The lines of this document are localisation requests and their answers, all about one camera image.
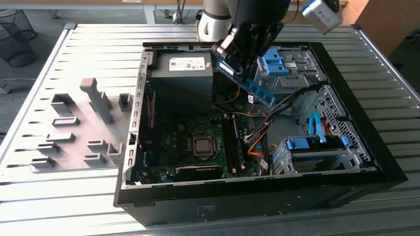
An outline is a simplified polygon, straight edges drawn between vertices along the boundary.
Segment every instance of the sticker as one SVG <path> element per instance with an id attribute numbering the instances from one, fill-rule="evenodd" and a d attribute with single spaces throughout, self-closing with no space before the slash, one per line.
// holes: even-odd
<path id="1" fill-rule="evenodd" d="M 264 168 L 264 170 L 268 169 L 268 163 L 266 163 L 266 161 L 264 161 L 264 159 L 261 159 L 260 165 L 261 165 L 261 167 Z"/>
<path id="2" fill-rule="evenodd" d="M 326 24 L 326 26 L 332 25 L 333 21 L 328 16 L 328 12 L 318 11 L 318 19 Z"/>
<path id="3" fill-rule="evenodd" d="M 292 62 L 292 63 L 284 63 L 284 65 L 285 65 L 285 67 L 297 67 L 294 62 Z"/>
<path id="4" fill-rule="evenodd" d="M 205 70 L 204 58 L 170 58 L 169 71 Z"/>
<path id="5" fill-rule="evenodd" d="M 216 214 L 216 205 L 198 206 L 197 207 L 197 217 L 212 218 Z"/>
<path id="6" fill-rule="evenodd" d="M 249 102 L 250 104 L 253 104 L 253 96 L 252 96 L 252 95 L 248 95 L 248 102 Z"/>

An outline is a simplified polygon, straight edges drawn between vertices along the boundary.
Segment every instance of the mesh trash bin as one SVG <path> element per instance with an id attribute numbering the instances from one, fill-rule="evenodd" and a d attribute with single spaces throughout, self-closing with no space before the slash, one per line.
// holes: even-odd
<path id="1" fill-rule="evenodd" d="M 0 58 L 13 66 L 20 67 L 34 61 L 34 53 L 25 41 L 18 41 L 10 35 L 13 24 L 0 23 Z"/>
<path id="2" fill-rule="evenodd" d="M 28 41 L 37 36 L 21 9 L 0 9 L 0 24 L 18 41 Z"/>

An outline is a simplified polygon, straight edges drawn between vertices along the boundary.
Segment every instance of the green motherboard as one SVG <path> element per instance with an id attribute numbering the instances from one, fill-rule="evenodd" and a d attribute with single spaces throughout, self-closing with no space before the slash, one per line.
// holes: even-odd
<path id="1" fill-rule="evenodd" d="M 180 118 L 162 120 L 160 135 L 154 137 L 158 144 L 145 152 L 144 167 L 140 170 L 145 183 L 173 182 L 178 167 L 217 166 L 222 168 L 221 178 L 256 176 L 258 165 L 253 156 L 244 155 L 244 169 L 232 171 L 220 124 L 222 117 Z M 234 116 L 236 132 L 240 139 L 249 133 L 248 120 Z"/>

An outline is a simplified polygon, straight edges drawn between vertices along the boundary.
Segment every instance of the floor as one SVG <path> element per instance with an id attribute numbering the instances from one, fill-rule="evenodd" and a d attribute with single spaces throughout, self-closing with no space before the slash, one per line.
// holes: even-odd
<path id="1" fill-rule="evenodd" d="M 145 17 L 141 10 L 58 10 L 60 19 L 50 19 L 46 10 L 25 10 L 25 14 L 32 23 L 37 37 L 29 42 L 37 55 L 36 62 L 30 65 L 13 68 L 0 60 L 0 80 L 9 78 L 36 78 L 56 40 L 66 23 L 85 24 L 144 24 Z M 185 23 L 194 23 L 194 11 L 192 10 L 185 18 Z M 164 13 L 156 11 L 157 24 L 172 24 L 170 19 L 164 18 Z M 420 80 L 417 66 L 420 64 L 420 42 L 413 45 L 404 41 L 392 54 L 390 62 L 402 64 L 401 74 L 417 91 L 420 91 Z M 16 80 L 6 81 L 12 91 L 0 95 L 0 132 L 6 132 L 33 81 Z"/>

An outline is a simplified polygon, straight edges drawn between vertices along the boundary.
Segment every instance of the aluminum table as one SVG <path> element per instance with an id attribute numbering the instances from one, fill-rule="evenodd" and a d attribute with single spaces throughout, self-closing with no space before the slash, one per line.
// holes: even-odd
<path id="1" fill-rule="evenodd" d="M 78 87 L 81 78 L 94 77 L 110 98 L 133 93 L 141 43 L 196 41 L 196 27 L 68 25 L 0 147 L 1 235 L 418 235 L 418 95 L 362 30 L 338 27 L 322 36 L 310 26 L 285 26 L 280 39 L 324 43 L 408 176 L 405 183 L 337 209 L 144 228 L 112 206 L 116 168 L 29 171 L 30 156 L 38 154 L 30 147 L 52 129 L 49 122 L 33 121 L 50 116 L 53 94 Z"/>

